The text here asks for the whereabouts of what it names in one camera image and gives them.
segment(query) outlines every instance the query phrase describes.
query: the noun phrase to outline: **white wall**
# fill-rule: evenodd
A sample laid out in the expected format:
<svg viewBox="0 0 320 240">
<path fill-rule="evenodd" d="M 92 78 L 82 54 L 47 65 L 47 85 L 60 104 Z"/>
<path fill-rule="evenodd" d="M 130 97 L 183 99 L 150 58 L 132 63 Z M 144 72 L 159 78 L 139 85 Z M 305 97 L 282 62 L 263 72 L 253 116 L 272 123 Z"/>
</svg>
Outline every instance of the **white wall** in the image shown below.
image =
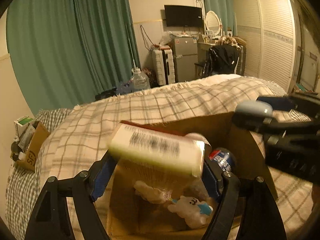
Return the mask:
<svg viewBox="0 0 320 240">
<path fill-rule="evenodd" d="M 10 148 L 15 135 L 13 121 L 23 115 L 33 116 L 21 93 L 8 54 L 6 14 L 0 19 L 0 216 L 5 223 L 5 189 L 12 163 Z"/>
<path fill-rule="evenodd" d="M 7 20 L 7 10 L 0 18 L 0 57 L 8 53 L 5 24 Z"/>
<path fill-rule="evenodd" d="M 136 36 L 141 67 L 153 68 L 151 53 L 145 48 L 140 25 L 144 27 L 151 41 L 158 44 L 167 31 L 181 33 L 181 27 L 166 27 L 164 5 L 186 5 L 200 7 L 196 0 L 129 0 L 134 32 Z M 191 28 L 192 34 L 198 34 L 198 28 Z"/>
<path fill-rule="evenodd" d="M 305 55 L 310 56 L 310 52 L 311 52 L 313 55 L 317 56 L 318 62 L 320 62 L 319 49 L 318 49 L 317 45 L 315 44 L 315 42 L 313 41 L 313 37 L 305 25 L 303 25 L 303 31 L 304 31 L 304 38 L 305 38 Z M 314 66 L 310 65 L 310 62 L 312 62 L 312 61 L 304 60 L 304 65 L 302 68 L 302 72 L 303 72 L 302 75 L 303 75 L 303 77 L 309 76 L 310 80 L 313 80 L 315 69 L 314 69 Z M 318 79 L 316 92 L 320 93 L 320 79 Z"/>
</svg>

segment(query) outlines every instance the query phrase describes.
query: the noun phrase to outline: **plastic bottle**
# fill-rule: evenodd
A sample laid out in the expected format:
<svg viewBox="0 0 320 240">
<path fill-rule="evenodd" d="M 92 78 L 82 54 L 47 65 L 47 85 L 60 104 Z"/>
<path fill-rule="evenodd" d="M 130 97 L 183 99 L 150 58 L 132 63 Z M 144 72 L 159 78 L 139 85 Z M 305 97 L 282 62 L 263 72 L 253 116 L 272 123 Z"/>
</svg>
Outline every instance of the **plastic bottle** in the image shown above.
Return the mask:
<svg viewBox="0 0 320 240">
<path fill-rule="evenodd" d="M 132 92 L 150 89 L 149 78 L 144 72 L 141 72 L 139 68 L 133 68 L 132 72 Z"/>
</svg>

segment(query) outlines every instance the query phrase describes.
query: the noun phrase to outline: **white suitcase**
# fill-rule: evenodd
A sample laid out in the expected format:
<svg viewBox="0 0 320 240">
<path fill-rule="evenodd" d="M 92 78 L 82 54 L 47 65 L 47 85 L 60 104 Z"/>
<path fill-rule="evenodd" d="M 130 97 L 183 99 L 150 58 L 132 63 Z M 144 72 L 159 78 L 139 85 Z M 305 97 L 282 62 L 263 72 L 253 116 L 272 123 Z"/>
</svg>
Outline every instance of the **white suitcase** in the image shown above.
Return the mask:
<svg viewBox="0 0 320 240">
<path fill-rule="evenodd" d="M 175 83 L 172 50 L 153 50 L 152 59 L 158 84 L 162 86 Z"/>
</svg>

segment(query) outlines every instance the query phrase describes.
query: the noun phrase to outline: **plaid blanket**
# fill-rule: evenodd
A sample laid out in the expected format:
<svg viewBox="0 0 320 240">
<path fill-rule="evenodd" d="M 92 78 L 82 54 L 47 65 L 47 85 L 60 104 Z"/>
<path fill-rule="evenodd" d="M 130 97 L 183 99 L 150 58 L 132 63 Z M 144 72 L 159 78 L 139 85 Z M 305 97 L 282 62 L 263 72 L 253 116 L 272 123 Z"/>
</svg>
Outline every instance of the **plaid blanket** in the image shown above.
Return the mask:
<svg viewBox="0 0 320 240">
<path fill-rule="evenodd" d="M 187 83 L 182 83 L 173 90 L 159 90 L 156 93 L 142 91 L 78 106 L 44 142 L 40 152 L 41 157 L 36 163 L 35 192 L 29 192 L 29 195 L 36 197 L 49 176 L 66 179 L 82 170 L 88 170 L 92 163 L 100 160 L 106 152 L 108 136 L 120 120 L 138 123 L 175 121 L 234 111 L 239 102 L 255 100 L 260 95 L 282 96 L 284 94 L 285 91 L 275 83 L 252 77 L 241 77 L 212 86 L 198 84 L 190 88 Z M 276 116 L 278 120 L 284 122 L 307 120 L 305 116 L 294 111 L 278 112 Z M 261 137 L 256 134 L 254 137 L 264 153 Z M 276 170 L 271 171 L 279 195 L 277 204 L 286 231 L 291 233 L 306 221 L 311 212 L 311 184 Z M 108 184 L 103 197 L 95 203 L 104 226 L 111 186 L 112 182 Z M 17 218 L 19 217 L 17 213 L 9 214 L 10 201 L 7 201 L 9 228 L 17 239 L 23 239 L 34 202 L 31 201 L 28 204 L 30 211 L 26 211 L 21 219 Z M 83 239 L 73 200 L 67 201 L 76 239 Z M 236 229 L 231 231 L 230 239 L 234 239 L 235 234 Z"/>
</svg>

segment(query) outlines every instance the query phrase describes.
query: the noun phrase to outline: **green curtain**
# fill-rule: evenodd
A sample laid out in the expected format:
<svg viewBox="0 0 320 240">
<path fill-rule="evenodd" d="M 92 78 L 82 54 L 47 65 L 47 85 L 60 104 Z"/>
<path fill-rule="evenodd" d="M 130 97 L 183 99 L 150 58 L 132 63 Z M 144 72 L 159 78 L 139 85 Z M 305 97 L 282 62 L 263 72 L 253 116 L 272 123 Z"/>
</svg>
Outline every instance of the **green curtain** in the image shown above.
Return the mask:
<svg viewBox="0 0 320 240">
<path fill-rule="evenodd" d="M 34 114 L 41 108 L 72 108 L 94 101 L 98 91 L 70 0 L 14 0 L 6 29 L 12 66 Z"/>
<path fill-rule="evenodd" d="M 234 11 L 233 0 L 204 0 L 204 6 L 206 12 L 214 11 L 219 18 L 221 18 L 223 31 L 227 35 L 228 27 L 234 33 Z"/>
<path fill-rule="evenodd" d="M 77 29 L 95 87 L 111 89 L 139 64 L 128 0 L 72 0 Z"/>
</svg>

